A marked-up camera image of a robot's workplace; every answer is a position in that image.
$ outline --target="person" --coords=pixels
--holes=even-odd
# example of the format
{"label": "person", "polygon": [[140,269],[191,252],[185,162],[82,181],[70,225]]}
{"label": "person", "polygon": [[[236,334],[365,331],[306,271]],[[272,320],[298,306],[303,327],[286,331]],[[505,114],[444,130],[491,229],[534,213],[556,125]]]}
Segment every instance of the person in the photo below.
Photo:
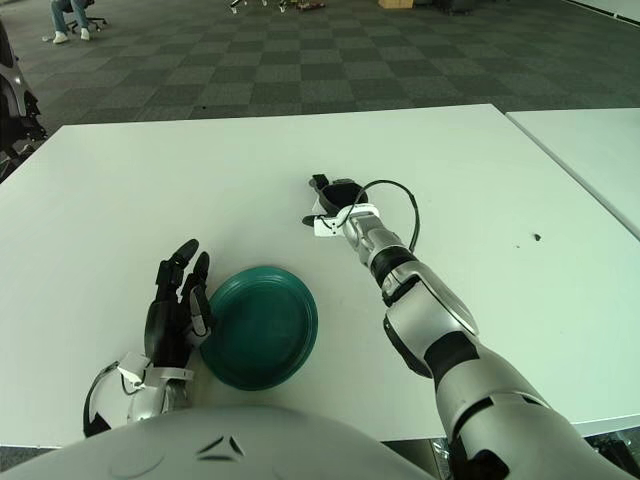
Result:
{"label": "person", "polygon": [[51,17],[53,18],[53,26],[56,29],[56,35],[53,43],[59,44],[69,40],[67,36],[67,24],[64,21],[64,10],[71,7],[76,16],[76,21],[81,28],[80,38],[82,40],[91,40],[89,34],[89,21],[84,13],[85,0],[51,0]]}

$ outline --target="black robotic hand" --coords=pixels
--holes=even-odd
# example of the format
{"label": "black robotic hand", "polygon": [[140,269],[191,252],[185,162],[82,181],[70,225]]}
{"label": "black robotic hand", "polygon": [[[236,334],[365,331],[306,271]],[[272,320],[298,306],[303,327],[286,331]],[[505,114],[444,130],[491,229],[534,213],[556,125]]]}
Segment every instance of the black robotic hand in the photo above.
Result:
{"label": "black robotic hand", "polygon": [[156,299],[149,306],[144,329],[145,355],[156,367],[184,368],[193,348],[193,339],[205,337],[213,328],[213,317],[205,296],[209,255],[202,252],[182,287],[184,269],[198,250],[191,239],[168,260],[160,262]]}

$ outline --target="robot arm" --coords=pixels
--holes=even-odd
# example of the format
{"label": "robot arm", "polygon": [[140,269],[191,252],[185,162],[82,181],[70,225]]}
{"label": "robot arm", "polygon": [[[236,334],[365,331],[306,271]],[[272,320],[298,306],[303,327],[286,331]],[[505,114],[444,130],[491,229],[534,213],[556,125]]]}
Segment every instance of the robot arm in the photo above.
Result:
{"label": "robot arm", "polygon": [[[333,184],[329,197],[339,198],[335,189],[347,184]],[[331,203],[318,183],[312,185],[320,203]],[[349,190],[360,191],[354,185]],[[509,362],[482,345],[464,303],[385,228],[375,207],[351,208],[351,198],[334,205],[335,221],[314,222],[341,228],[336,235],[347,239],[382,290],[389,340],[410,369],[433,379],[455,478],[631,478],[595,453]]]}
{"label": "robot arm", "polygon": [[[156,298],[149,306],[144,330],[145,355],[127,353],[121,360],[103,369],[93,382],[85,399],[83,431],[90,437],[109,430],[109,423],[96,413],[90,419],[91,398],[98,382],[117,369],[123,392],[131,397],[129,423],[186,408],[186,384],[193,380],[187,362],[194,348],[211,334],[214,319],[205,295],[209,255],[202,252],[193,272],[182,286],[184,269],[198,250],[198,241],[191,239],[167,260],[160,262]],[[125,387],[125,379],[130,384]]]}

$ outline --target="floor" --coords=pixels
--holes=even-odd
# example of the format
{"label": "floor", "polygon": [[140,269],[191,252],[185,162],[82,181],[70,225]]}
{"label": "floor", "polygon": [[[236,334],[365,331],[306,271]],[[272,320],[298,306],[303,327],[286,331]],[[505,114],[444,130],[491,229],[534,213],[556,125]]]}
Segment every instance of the floor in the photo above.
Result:
{"label": "floor", "polygon": [[469,16],[328,0],[97,0],[110,25],[63,45],[40,0],[0,6],[42,123],[311,114],[493,103],[640,106],[640,28],[561,0],[479,0]]}
{"label": "floor", "polygon": [[49,448],[18,448],[0,446],[0,473],[21,463],[28,462],[44,453],[50,452]]}

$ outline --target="jeans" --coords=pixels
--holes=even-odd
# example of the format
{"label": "jeans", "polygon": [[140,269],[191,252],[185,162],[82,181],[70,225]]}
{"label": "jeans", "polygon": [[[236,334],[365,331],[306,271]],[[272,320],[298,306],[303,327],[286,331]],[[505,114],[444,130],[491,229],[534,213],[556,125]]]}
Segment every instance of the jeans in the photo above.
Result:
{"label": "jeans", "polygon": [[64,9],[71,7],[76,16],[80,28],[88,28],[89,22],[84,13],[84,2],[82,0],[51,0],[51,16],[56,32],[67,32],[67,24],[64,21]]}

